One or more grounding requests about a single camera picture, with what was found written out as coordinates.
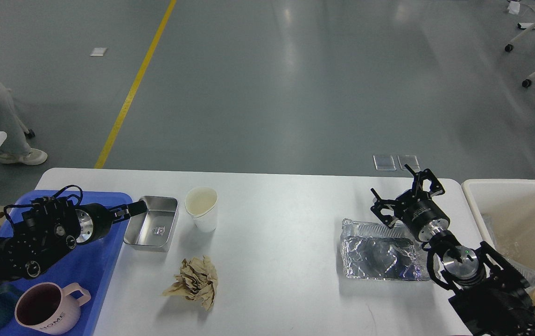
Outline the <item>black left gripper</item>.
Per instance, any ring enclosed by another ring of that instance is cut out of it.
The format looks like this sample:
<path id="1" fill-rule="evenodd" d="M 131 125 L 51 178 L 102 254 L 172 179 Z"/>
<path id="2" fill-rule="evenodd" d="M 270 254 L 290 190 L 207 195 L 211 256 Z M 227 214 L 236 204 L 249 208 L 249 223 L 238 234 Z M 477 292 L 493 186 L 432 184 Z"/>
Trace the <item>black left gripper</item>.
<path id="1" fill-rule="evenodd" d="M 80 234 L 76 238 L 78 245 L 85 245 L 105 237 L 115 223 L 126 221 L 131 217 L 146 213 L 148 207 L 143 200 L 106 208 L 99 203 L 80 205 L 76 208 Z"/>

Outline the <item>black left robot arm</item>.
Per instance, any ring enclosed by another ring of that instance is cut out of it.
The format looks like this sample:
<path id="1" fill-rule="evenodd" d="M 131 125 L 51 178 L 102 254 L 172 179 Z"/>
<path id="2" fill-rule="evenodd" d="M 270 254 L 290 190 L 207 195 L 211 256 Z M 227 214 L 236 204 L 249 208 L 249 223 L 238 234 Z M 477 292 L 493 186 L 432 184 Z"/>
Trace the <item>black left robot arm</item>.
<path id="1" fill-rule="evenodd" d="M 144 201 L 106 208 L 82 202 L 84 192 L 63 196 L 64 189 L 28 204 L 10 204 L 3 214 L 12 236 L 0 237 L 0 285 L 35 279 L 75 250 L 109 234 L 112 225 L 146 213 Z"/>

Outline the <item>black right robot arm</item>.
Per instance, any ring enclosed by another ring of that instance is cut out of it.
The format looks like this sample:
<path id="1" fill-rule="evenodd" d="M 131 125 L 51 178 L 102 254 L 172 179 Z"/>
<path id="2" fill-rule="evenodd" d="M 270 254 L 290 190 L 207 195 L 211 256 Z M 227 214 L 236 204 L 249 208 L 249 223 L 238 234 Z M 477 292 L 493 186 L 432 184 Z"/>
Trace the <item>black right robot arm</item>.
<path id="1" fill-rule="evenodd" d="M 429 169 L 414 171 L 411 188 L 394 199 L 375 197 L 371 211 L 387 228 L 401 221 L 426 251 L 430 279 L 454 295 L 449 304 L 474 336 L 535 336 L 530 282 L 489 243 L 464 246 L 433 197 L 445 193 Z"/>

